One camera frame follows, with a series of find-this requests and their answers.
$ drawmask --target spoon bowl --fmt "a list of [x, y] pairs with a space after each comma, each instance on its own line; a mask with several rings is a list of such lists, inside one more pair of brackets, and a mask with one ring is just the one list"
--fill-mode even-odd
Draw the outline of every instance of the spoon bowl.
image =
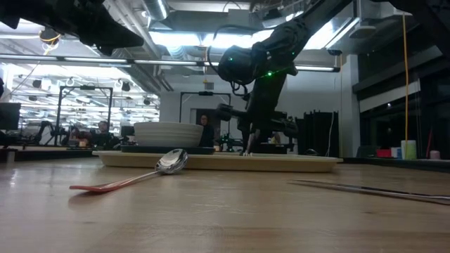
[[146, 180], [154, 174], [170, 175], [175, 172], [181, 171], [186, 166], [187, 162], [188, 153], [185, 150], [176, 149], [163, 155], [161, 159], [156, 163], [155, 171], [151, 173], [147, 173], [141, 176], [135, 176], [130, 179], [125, 179], [113, 183], [105, 183], [98, 186], [70, 186], [69, 189], [106, 193]]

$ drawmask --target wooden table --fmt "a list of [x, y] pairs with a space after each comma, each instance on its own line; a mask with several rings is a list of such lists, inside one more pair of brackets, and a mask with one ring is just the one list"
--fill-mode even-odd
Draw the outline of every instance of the wooden table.
[[105, 195], [71, 184], [147, 169], [99, 159], [0, 165], [0, 252], [450, 252], [450, 207], [289, 179], [450, 194], [450, 174], [341, 164], [332, 174], [185, 171]]

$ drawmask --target ceiling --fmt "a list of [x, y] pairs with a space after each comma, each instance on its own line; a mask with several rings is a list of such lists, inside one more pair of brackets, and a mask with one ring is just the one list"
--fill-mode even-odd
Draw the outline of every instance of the ceiling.
[[[147, 2], [163, 3], [165, 0]], [[243, 31], [226, 31], [219, 34], [215, 41], [212, 33], [223, 24], [247, 25], [253, 28], [263, 28], [266, 21], [263, 20], [270, 8], [278, 8], [282, 15], [271, 22], [285, 22], [293, 16], [301, 14], [310, 7], [309, 0], [289, 1], [261, 1], [256, 4], [252, 12], [249, 1], [213, 1], [213, 0], [167, 0], [169, 15], [161, 21], [149, 18], [149, 13], [144, 8], [143, 0], [105, 0], [104, 5], [111, 16], [123, 24], [129, 30], [142, 36], [146, 41], [142, 47], [125, 48], [114, 52], [113, 58], [134, 59], [170, 59], [170, 60], [205, 60], [205, 46], [213, 45], [211, 60], [219, 61], [226, 48], [232, 44], [250, 47], [256, 41], [261, 41], [270, 35], [270, 31], [246, 34]], [[369, 0], [361, 0], [359, 11], [354, 13], [353, 4], [348, 5], [341, 13], [322, 27], [305, 46], [305, 50], [295, 59], [296, 65], [313, 66], [337, 66], [335, 56], [327, 52], [327, 48], [340, 49], [344, 54], [368, 53], [383, 47], [391, 40], [401, 36], [401, 23], [399, 13], [390, 4], [374, 4]], [[371, 25], [375, 27], [373, 37], [351, 39], [349, 34], [355, 27]], [[409, 18], [408, 27], [413, 27], [415, 22]], [[19, 28], [11, 28], [0, 24], [0, 53], [43, 55], [49, 56], [73, 56], [100, 58], [102, 56], [95, 48], [83, 45], [75, 37], [62, 36], [56, 46], [44, 44], [39, 39], [39, 33], [43, 27], [26, 20], [21, 20]], [[10, 70], [9, 79], [13, 80], [13, 100], [26, 104], [51, 105], [53, 107], [32, 108], [30, 106], [26, 115], [41, 113], [47, 110], [46, 118], [54, 120], [58, 102], [59, 86], [71, 83], [76, 85], [91, 85], [103, 88], [113, 88], [113, 122], [120, 124], [125, 120], [133, 122], [130, 114], [140, 115], [136, 120], [146, 117], [148, 120], [158, 120], [159, 99], [162, 92], [173, 91], [203, 91], [204, 81], [214, 83], [215, 92], [229, 92], [229, 84], [220, 80], [211, 70], [204, 67], [167, 67], [167, 66], [136, 66], [118, 67], [96, 65], [95, 67], [46, 65], [50, 63], [24, 64], [8, 62], [4, 60], [2, 68]], [[36, 79], [45, 80], [45, 87], [34, 88], [32, 82]], [[131, 84], [131, 90], [121, 90], [123, 82]], [[67, 113], [73, 112], [70, 106], [105, 107], [108, 101], [102, 98], [101, 91], [73, 91], [76, 95], [67, 96]], [[37, 101], [30, 101], [30, 94], [38, 97]], [[90, 96], [91, 103], [77, 102], [77, 96]], [[144, 105], [144, 97], [152, 98], [150, 105]], [[104, 118], [102, 112], [88, 113], [90, 121], [86, 125], [97, 122], [99, 117]]]

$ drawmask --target beige tray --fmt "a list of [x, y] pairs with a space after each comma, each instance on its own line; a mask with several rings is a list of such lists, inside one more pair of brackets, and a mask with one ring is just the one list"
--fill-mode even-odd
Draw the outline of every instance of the beige tray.
[[[162, 154], [94, 151], [106, 166], [153, 168]], [[219, 169], [234, 171], [330, 172], [342, 159], [305, 155], [254, 154], [242, 157], [238, 153], [189, 155], [186, 169]]]

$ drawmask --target metal frame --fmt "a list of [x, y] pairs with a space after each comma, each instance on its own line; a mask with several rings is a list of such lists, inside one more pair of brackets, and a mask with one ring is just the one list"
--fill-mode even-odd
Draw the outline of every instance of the metal frame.
[[[65, 98], [70, 91], [73, 91], [74, 89], [80, 89], [83, 90], [84, 86], [60, 86], [59, 87], [59, 99], [58, 99], [58, 113], [56, 115], [56, 126], [55, 126], [55, 131], [59, 132], [59, 121], [60, 121], [60, 114], [61, 114], [61, 103], [63, 102], [63, 98]], [[100, 90], [109, 90], [110, 91], [110, 100], [108, 103], [108, 126], [107, 126], [107, 131], [110, 131], [110, 121], [111, 121], [111, 107], [113, 106], [113, 88], [110, 87], [92, 87], [92, 86], [88, 86], [88, 89], [85, 90], [96, 90], [96, 89], [100, 89]], [[68, 94], [63, 95], [63, 90], [64, 89], [70, 89]], [[55, 138], [55, 146], [58, 145], [58, 139]]]
[[[181, 92], [180, 93], [180, 113], [179, 113], [179, 122], [181, 123], [181, 112], [183, 110], [183, 95], [184, 94], [197, 94], [199, 96], [206, 96], [206, 95], [201, 95], [202, 92]], [[229, 93], [215, 93], [212, 92], [210, 93], [212, 94], [211, 96], [217, 95], [217, 96], [228, 96], [228, 104], [231, 105], [231, 94]], [[230, 121], [228, 121], [228, 133], [230, 133]]]

